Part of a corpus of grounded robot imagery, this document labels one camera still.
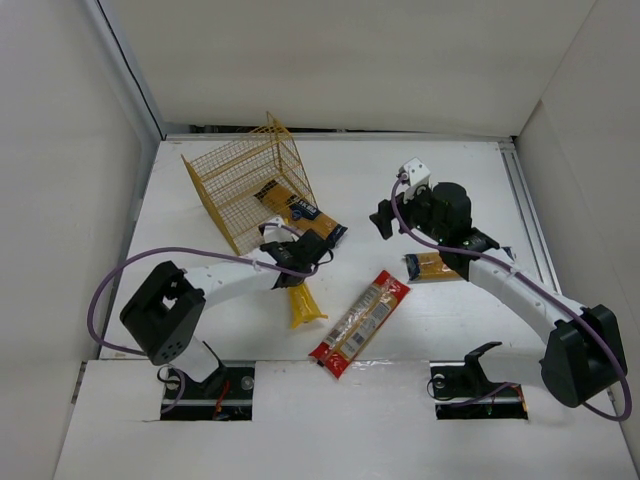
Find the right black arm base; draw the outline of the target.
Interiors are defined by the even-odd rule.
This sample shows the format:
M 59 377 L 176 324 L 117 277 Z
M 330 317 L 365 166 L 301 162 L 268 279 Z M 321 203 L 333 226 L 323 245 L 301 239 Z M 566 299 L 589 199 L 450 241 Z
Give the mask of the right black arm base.
M 462 361 L 432 362 L 427 382 L 438 420 L 527 420 L 522 388 L 490 382 Z

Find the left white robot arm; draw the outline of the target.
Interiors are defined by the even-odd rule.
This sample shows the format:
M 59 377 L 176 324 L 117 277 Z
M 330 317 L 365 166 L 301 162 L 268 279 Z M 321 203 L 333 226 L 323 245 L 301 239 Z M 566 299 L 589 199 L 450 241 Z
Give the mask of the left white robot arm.
M 158 264 L 120 312 L 120 321 L 142 354 L 168 365 L 211 398 L 226 381 L 227 367 L 195 336 L 202 313 L 247 294 L 291 289 L 332 257 L 336 240 L 310 228 L 298 234 L 280 217 L 258 227 L 262 243 L 242 256 L 178 247 L 179 253 L 216 258 L 213 265 L 181 269 Z

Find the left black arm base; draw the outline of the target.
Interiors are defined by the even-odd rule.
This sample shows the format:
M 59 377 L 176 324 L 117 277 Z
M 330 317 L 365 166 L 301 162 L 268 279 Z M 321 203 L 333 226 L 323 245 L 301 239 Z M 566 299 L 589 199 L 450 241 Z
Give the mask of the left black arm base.
M 207 391 L 186 374 L 161 367 L 156 379 L 163 387 L 160 406 L 162 421 L 251 421 L 255 386 L 255 362 L 225 364 L 221 381 Z

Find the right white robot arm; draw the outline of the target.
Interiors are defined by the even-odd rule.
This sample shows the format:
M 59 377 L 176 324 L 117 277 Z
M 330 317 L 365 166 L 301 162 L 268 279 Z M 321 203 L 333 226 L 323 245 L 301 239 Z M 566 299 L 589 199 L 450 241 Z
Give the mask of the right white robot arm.
M 476 228 L 471 201 L 459 184 L 410 184 L 394 190 L 370 215 L 383 239 L 398 232 L 438 251 L 465 281 L 486 291 L 524 321 L 545 346 L 543 353 L 489 357 L 492 340 L 464 358 L 458 376 L 462 397 L 477 402 L 517 384 L 545 388 L 570 408 L 620 385 L 632 407 L 628 367 L 615 314 L 602 304 L 588 308 L 546 288 L 524 272 L 501 245 Z

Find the yellow spaghetti bag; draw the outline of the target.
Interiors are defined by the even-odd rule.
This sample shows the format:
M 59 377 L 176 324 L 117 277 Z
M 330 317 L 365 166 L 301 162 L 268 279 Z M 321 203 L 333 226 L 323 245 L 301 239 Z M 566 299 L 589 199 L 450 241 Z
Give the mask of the yellow spaghetti bag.
M 292 312 L 291 329 L 296 329 L 314 320 L 328 318 L 326 314 L 321 312 L 309 287 L 305 283 L 289 288 L 288 295 Z

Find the red white spaghetti bag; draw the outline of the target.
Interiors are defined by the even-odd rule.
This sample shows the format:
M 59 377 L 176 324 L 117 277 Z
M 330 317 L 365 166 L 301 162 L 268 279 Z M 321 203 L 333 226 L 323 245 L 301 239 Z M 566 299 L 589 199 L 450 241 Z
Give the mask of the red white spaghetti bag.
M 409 292 L 407 285 L 382 270 L 309 353 L 309 358 L 339 379 Z

